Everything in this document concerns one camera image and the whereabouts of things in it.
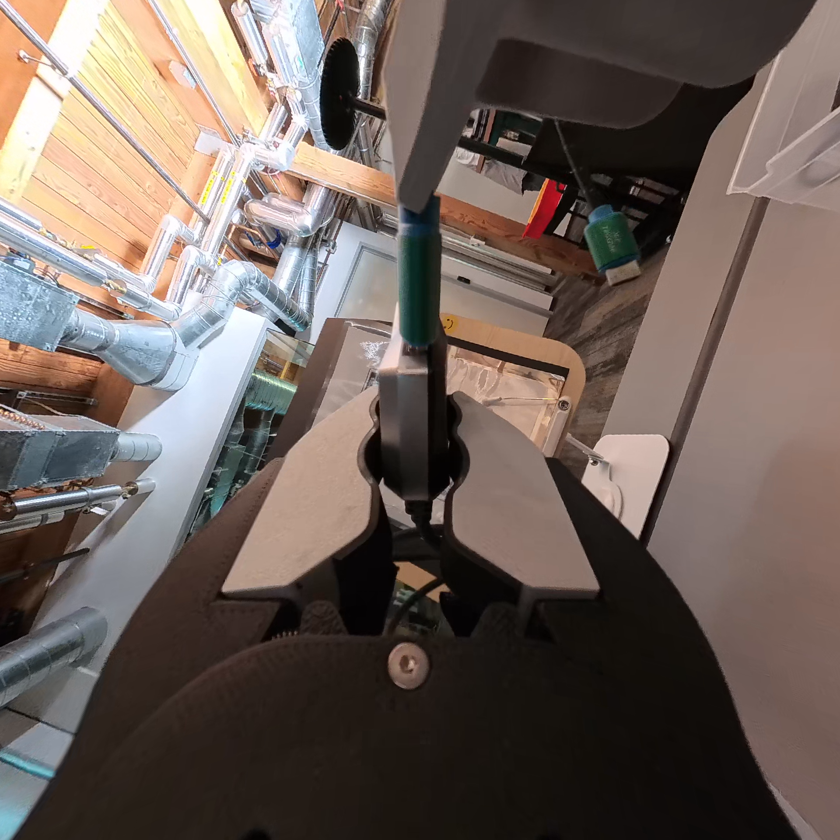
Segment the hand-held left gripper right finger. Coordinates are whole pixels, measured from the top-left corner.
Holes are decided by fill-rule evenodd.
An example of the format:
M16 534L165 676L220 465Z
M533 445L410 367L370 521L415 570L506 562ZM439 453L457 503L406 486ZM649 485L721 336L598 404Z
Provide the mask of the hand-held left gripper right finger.
M459 473L444 506L450 588L475 585L527 624L546 601L601 591L546 458L523 432L471 396L450 396Z

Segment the instruction sheet in plastic sleeve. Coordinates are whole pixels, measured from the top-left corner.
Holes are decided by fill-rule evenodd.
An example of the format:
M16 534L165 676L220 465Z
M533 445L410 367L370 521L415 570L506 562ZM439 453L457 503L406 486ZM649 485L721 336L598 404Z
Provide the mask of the instruction sheet in plastic sleeve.
M554 456L581 392L579 360L568 348L526 332L446 313L447 393L462 392ZM347 319L324 376L313 424L377 384L391 339L386 322Z

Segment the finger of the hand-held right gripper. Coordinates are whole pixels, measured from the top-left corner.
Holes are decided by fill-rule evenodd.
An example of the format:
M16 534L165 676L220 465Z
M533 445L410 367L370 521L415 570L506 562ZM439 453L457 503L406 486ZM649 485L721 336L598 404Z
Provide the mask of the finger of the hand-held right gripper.
M384 68L398 205L421 212L437 190L500 27L499 1L400 2Z
M476 103L608 128L659 115L683 87L753 77L814 2L512 2Z

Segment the sign stand with white base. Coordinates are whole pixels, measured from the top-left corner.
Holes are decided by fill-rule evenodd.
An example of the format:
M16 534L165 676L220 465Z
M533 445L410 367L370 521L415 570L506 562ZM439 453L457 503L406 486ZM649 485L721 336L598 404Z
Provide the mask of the sign stand with white base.
M311 357L301 374L297 394L290 405L289 428L279 443L279 451L283 455L315 425L312 423L313 414L320 403L324 376L329 373L337 353L336 346L342 342L342 325L347 319L357 318L328 318L322 325ZM568 348L577 357L578 365L582 367L577 380L583 388L585 372L579 355L565 344L546 340ZM587 460L582 478L584 487L633 536L639 537L665 470L669 442L664 436L656 434L619 434L603 436L592 447L580 443L570 435L570 429L582 393L583 389L556 452L563 443L569 443L583 454Z

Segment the clear plastic bin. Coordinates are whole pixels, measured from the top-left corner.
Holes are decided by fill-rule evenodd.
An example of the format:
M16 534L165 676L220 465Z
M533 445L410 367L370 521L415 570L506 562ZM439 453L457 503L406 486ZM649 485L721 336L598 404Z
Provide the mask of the clear plastic bin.
M816 2L770 67L729 193L839 210L839 2Z

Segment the black office chair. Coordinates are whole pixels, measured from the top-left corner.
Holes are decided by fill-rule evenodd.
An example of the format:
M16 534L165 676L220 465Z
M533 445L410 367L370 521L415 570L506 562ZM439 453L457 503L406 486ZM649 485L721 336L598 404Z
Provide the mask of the black office chair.
M673 188L693 182L720 121L751 90L754 76L718 88L684 84L651 120L628 129L566 122L574 162L592 174L643 177Z

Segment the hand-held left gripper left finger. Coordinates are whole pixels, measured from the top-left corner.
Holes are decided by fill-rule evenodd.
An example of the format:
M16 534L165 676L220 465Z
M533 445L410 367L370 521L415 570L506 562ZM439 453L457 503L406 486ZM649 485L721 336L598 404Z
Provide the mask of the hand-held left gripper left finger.
M302 632L326 602L349 634L380 634L392 602L392 528L380 490L378 390L314 425L279 472L222 594L276 607L266 632Z

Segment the frosted glass door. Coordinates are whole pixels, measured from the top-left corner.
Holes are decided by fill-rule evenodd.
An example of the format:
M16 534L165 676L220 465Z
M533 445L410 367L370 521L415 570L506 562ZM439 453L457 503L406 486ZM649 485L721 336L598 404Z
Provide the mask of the frosted glass door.
M504 260L481 259L444 239L441 309L524 332L541 333L553 308L552 277ZM318 291L316 315L392 319L396 306L396 240L345 224Z

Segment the red plastic tray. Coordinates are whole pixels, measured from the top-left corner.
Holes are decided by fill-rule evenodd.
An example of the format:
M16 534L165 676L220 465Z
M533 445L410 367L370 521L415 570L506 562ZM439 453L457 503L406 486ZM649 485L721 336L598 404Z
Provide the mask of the red plastic tray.
M566 184L543 180L522 237L551 235L568 215L573 204L574 195Z

